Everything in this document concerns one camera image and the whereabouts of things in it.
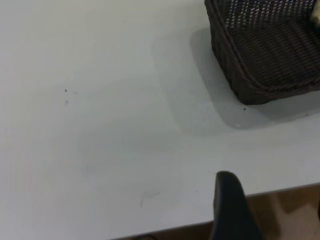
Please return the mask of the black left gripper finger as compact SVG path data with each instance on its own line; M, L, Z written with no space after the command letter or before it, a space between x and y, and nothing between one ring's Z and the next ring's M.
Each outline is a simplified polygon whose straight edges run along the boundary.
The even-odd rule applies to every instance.
M215 177L211 240L262 240L242 185L229 171Z

